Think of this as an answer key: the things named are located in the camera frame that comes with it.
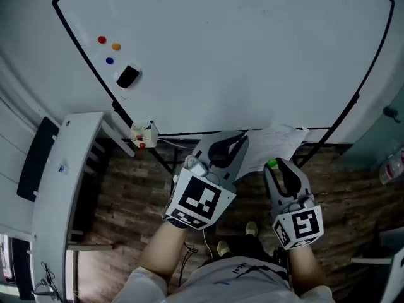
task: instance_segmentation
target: white t-shirt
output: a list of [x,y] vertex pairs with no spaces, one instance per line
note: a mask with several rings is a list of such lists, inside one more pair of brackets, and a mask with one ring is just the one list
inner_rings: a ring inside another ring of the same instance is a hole
[[198,268],[167,297],[165,280],[139,267],[114,303],[334,302],[327,286],[318,286],[298,297],[282,279],[285,275],[285,269],[275,264],[242,256],[226,258]]

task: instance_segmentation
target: shoe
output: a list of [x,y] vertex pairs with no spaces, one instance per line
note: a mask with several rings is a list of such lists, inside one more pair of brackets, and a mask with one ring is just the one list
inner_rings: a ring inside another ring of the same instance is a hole
[[250,221],[246,225],[246,235],[253,235],[256,237],[258,235],[258,227],[254,221]]
[[230,252],[230,247],[227,242],[224,240],[219,241],[217,244],[217,253],[219,254],[220,257],[222,257],[225,253]]

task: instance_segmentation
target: red magnet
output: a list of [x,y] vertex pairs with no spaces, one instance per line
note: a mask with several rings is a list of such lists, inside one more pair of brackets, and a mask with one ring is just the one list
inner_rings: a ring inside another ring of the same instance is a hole
[[107,39],[106,39],[104,36],[99,36],[98,42],[99,42],[100,44],[105,44],[106,41],[107,41]]

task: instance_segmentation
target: white wall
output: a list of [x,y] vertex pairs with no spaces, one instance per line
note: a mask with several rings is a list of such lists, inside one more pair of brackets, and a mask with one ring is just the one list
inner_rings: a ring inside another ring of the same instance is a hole
[[30,238],[33,202],[16,195],[33,135],[0,106],[0,234]]
[[[111,110],[111,99],[76,50],[51,2],[0,0],[3,58],[59,122],[72,112]],[[404,82],[404,71],[400,72],[404,65],[404,0],[395,2],[389,34],[359,102],[329,142],[356,141]],[[121,131],[127,132],[123,122],[116,120]]]

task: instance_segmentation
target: whiteboard frame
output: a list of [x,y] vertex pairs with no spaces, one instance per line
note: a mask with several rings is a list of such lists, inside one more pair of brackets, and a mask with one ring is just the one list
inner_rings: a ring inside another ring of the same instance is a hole
[[[83,57],[83,59],[85,60],[85,62],[87,63],[87,65],[90,67],[91,71],[93,72],[93,74],[95,75],[95,77],[98,79],[98,81],[100,82],[100,84],[103,86],[104,90],[108,93],[108,95],[110,96],[110,98],[112,99],[112,107],[114,108],[114,110],[120,115],[120,117],[123,119],[123,121],[129,126],[132,126],[132,119],[129,117],[128,113],[123,109],[122,105],[117,101],[117,99],[115,98],[115,96],[112,94],[112,92],[110,91],[110,89],[108,88],[108,86],[105,84],[105,82],[103,81],[103,79],[101,78],[101,76],[99,75],[99,73],[97,72],[97,70],[95,69],[94,65],[92,64],[92,62],[90,61],[90,59],[88,58],[88,56],[86,55],[85,51],[83,50],[83,48],[81,47],[80,43],[78,42],[77,38],[75,37],[72,29],[70,28],[68,22],[66,21],[61,9],[58,6],[58,2],[60,0],[53,0],[52,1],[52,5],[59,17],[59,19],[62,21],[62,24],[64,26],[64,28],[66,29],[67,33],[69,34],[71,40],[73,41],[74,45],[76,46],[76,48],[78,49],[78,51],[80,52],[81,56]],[[393,10],[394,10],[394,6],[395,6],[395,2],[394,0],[389,0],[391,2],[391,8],[390,8],[390,12],[389,12],[389,17],[388,17],[388,21],[386,24],[386,28],[384,30],[383,33],[383,37],[380,41],[379,47],[377,48],[376,54],[373,58],[373,61],[371,62],[371,65],[369,66],[369,69],[367,70],[363,80],[361,81],[358,89],[355,91],[354,95],[352,96],[351,100],[349,101],[349,103],[347,104],[347,106],[344,108],[344,110],[342,111],[342,113],[340,114],[340,116],[338,117],[338,119],[334,122],[334,124],[331,127],[321,127],[321,128],[310,128],[308,127],[308,129],[311,130],[327,130],[327,132],[325,133],[325,135],[320,139],[320,141],[318,142],[318,144],[316,144],[316,146],[313,148],[313,150],[305,157],[305,159],[303,159],[303,161],[299,164],[299,167],[303,166],[317,151],[320,147],[322,147],[325,142],[327,141],[327,139],[334,133],[334,131],[337,129],[337,127],[341,124],[341,122],[344,120],[344,118],[347,116],[347,114],[350,112],[350,110],[352,109],[352,107],[355,105],[355,103],[358,101],[359,99],[359,91],[360,89],[363,87],[367,77],[369,76],[370,72],[372,71],[372,68],[374,66],[374,64],[376,63],[377,57],[379,56],[379,53],[381,51],[381,48],[383,47],[384,41],[386,39],[388,30],[389,30],[389,26],[391,23],[391,18],[393,15]],[[161,137],[175,137],[175,136],[187,136],[187,135],[196,135],[196,134],[207,134],[207,133],[215,133],[217,131],[195,131],[195,132],[185,132],[185,133],[173,133],[173,134],[161,134],[159,136]]]

